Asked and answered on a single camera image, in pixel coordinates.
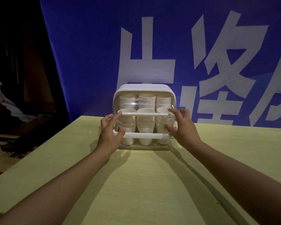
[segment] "light yellow tabletop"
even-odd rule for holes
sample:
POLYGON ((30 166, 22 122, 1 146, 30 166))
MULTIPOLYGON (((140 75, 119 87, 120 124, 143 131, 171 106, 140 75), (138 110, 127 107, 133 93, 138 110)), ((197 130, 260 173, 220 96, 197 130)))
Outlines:
MULTIPOLYGON (((79 117, 0 175, 0 213, 88 155, 96 146, 100 120, 79 117)), ((281 182, 281 129, 196 126, 210 146, 281 182)), ((257 223, 176 144, 171 151, 117 150, 64 224, 257 223)))

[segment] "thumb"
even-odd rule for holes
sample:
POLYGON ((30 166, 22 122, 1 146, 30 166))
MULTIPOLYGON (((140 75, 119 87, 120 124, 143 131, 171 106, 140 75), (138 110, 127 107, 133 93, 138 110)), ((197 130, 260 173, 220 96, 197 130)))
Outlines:
POLYGON ((173 126, 165 125, 165 128, 169 131, 170 134, 172 134, 175 137, 177 130, 173 126))
POLYGON ((121 141, 123 136, 125 135, 126 132, 126 128, 120 128, 118 134, 116 135, 116 137, 121 141))

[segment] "person's left hand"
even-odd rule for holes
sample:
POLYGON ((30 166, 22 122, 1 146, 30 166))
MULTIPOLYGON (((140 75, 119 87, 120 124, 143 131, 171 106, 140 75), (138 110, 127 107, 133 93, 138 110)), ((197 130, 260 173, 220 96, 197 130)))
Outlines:
POLYGON ((126 132, 126 128, 121 128, 117 135, 113 133, 113 125, 121 114, 122 112, 117 113, 115 116, 113 114, 106 115, 101 120, 101 133, 96 150, 104 150, 108 156, 117 150, 126 132))

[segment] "white handle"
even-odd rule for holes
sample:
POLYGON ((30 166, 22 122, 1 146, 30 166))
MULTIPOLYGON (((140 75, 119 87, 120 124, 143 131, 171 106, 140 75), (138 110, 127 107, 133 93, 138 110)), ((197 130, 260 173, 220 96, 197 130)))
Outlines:
POLYGON ((167 113, 122 113, 124 116, 168 116, 167 113))
POLYGON ((168 133, 140 133, 140 132, 127 132, 123 138, 140 138, 140 139, 169 139, 170 136, 168 133))

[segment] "wood grain surface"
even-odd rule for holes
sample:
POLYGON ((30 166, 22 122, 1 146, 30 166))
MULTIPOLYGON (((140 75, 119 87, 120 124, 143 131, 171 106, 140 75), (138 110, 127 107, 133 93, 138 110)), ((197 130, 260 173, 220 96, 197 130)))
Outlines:
MULTIPOLYGON (((79 117, 0 175, 0 213, 89 154, 97 143, 100 120, 79 117)), ((196 126, 210 146, 281 182, 281 129, 196 126)), ((176 144, 170 151, 117 150, 64 224, 257 223, 176 144)))

